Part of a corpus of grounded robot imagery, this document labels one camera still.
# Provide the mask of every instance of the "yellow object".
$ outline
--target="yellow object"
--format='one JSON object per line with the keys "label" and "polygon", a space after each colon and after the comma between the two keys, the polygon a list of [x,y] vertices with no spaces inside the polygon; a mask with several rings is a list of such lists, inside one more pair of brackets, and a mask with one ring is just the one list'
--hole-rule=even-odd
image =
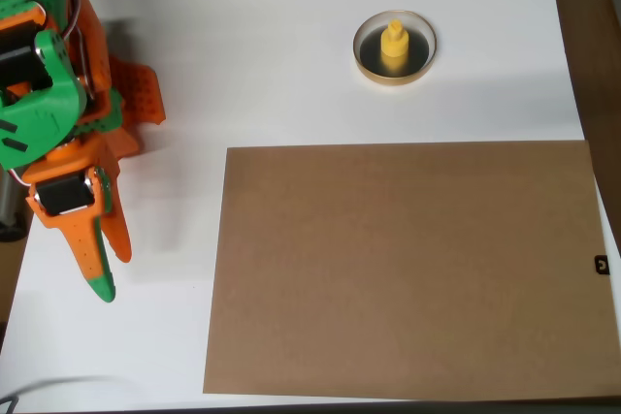
{"label": "yellow object", "polygon": [[381,33],[381,52],[389,57],[401,57],[408,53],[409,34],[398,19],[388,23]]}
{"label": "yellow object", "polygon": [[391,72],[398,72],[408,62],[408,55],[404,53],[400,57],[389,57],[384,52],[381,53],[381,63]]}

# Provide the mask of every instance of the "white tabletop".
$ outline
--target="white tabletop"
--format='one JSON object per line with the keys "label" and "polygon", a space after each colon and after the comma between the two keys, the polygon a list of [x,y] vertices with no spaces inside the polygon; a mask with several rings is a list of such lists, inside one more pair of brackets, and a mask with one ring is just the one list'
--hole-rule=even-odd
{"label": "white tabletop", "polygon": [[[326,400],[202,394],[229,146],[583,138],[555,0],[92,1],[129,27],[168,119],[143,127],[146,153],[121,162],[134,256],[122,264],[108,249],[113,303],[90,290],[60,232],[33,222],[0,395],[101,378],[25,395],[17,410]],[[358,26],[390,9],[439,34],[431,71],[399,88],[368,81],[352,55]],[[621,271],[607,222],[605,235]]]}

